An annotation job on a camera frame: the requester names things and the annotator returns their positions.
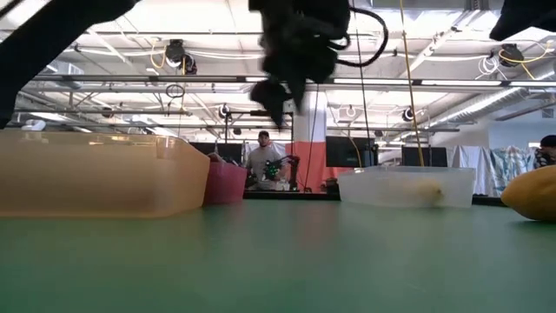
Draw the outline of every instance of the table surface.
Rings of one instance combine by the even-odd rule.
[[[510,209],[245,201],[0,220],[0,312],[554,312],[556,225]]]

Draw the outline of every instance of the pink bin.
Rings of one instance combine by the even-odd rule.
[[[211,162],[203,205],[240,203],[247,170],[231,163]]]

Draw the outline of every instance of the ventilation duct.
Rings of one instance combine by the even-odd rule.
[[[556,80],[555,72],[556,62],[553,62],[534,70],[533,75],[538,80],[551,81]],[[518,77],[518,80],[527,79],[528,77],[525,75]],[[447,112],[433,118],[430,126],[438,127],[444,123],[470,122],[537,95],[538,93],[532,93],[526,87],[513,87],[495,93],[480,95],[460,103]]]
[[[44,68],[41,74],[51,75],[83,75],[84,70],[76,67],[72,63],[54,60]],[[83,85],[79,82],[56,82],[57,85],[70,87],[73,90],[80,89]]]

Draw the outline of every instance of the person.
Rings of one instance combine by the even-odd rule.
[[[281,159],[280,154],[272,149],[270,135],[263,130],[258,137],[259,147],[249,153],[247,161],[247,169],[251,170],[257,178],[255,186],[258,190],[274,190],[277,181],[280,181],[282,173],[276,175],[274,181],[270,181],[265,177],[265,169],[267,161],[273,162]]]
[[[535,151],[534,168],[539,169],[556,164],[556,135],[542,138],[540,148]]]

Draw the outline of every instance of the ceiling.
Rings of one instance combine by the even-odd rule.
[[[406,30],[407,51],[414,69],[413,78],[426,79],[512,79],[522,76],[520,67],[500,66],[492,74],[481,74],[481,68],[490,67],[484,59],[491,51],[497,52],[500,43],[488,39],[490,29],[497,21],[496,10],[472,12],[464,10],[466,1],[449,1],[443,8],[430,4],[430,1],[407,1]],[[7,0],[0,0],[0,5]],[[0,20],[0,36],[8,36],[18,25],[32,16],[46,0],[27,0]],[[403,78],[406,73],[404,43],[400,11],[397,2],[380,1],[375,4],[374,12],[387,23],[390,40],[383,56],[363,71],[364,77]],[[368,8],[368,3],[358,1],[358,6]],[[491,1],[491,9],[500,7],[500,2]],[[450,31],[457,25],[458,31]],[[248,11],[248,0],[142,0],[132,11],[114,22],[93,26],[81,35],[58,60],[73,63],[86,75],[180,75],[168,65],[157,69],[155,64],[162,62],[161,53],[169,39],[183,39],[186,50],[197,62],[198,75],[261,76],[259,62],[263,56],[258,45],[261,33],[261,18]],[[381,26],[364,16],[352,16],[349,27],[352,45],[341,53],[341,58],[358,60],[358,33],[362,58],[369,58],[377,50],[383,34]],[[556,39],[555,34],[544,30],[529,29],[506,40],[516,43],[526,58],[542,55],[546,43]],[[429,48],[431,53],[419,57]],[[530,69],[551,62],[556,55],[548,52]],[[336,77],[360,77],[358,69],[338,66]],[[67,108],[69,93],[40,92],[41,87],[51,83],[36,83],[34,96],[56,102],[57,107]],[[258,110],[257,103],[249,101],[247,93],[227,92],[224,84],[217,84],[216,93],[188,92],[185,97],[174,99],[163,93],[99,93],[89,95],[76,92],[74,103],[87,97],[79,105],[80,110],[111,106],[118,110],[160,110],[161,106],[172,110],[185,110],[193,113],[191,117],[149,115],[153,123],[207,124],[222,123],[217,111],[223,103],[233,110]],[[446,92],[445,90],[417,91],[414,93],[416,109],[424,117],[434,117],[474,95],[473,91]],[[328,125],[361,127],[365,123],[363,96],[360,90],[326,90],[328,99]],[[410,104],[407,91],[367,90],[368,124],[371,127],[392,127],[402,122],[401,112]],[[90,118],[101,123],[123,122],[122,116],[110,119],[92,115]],[[244,117],[246,122],[238,125],[270,125],[265,117]],[[236,139],[253,139],[258,130],[245,130],[241,136],[230,134]],[[218,132],[206,130],[179,130],[180,135],[191,140],[215,140]],[[352,136],[364,136],[366,132],[354,131]],[[272,137],[289,139],[288,132],[274,132]]]

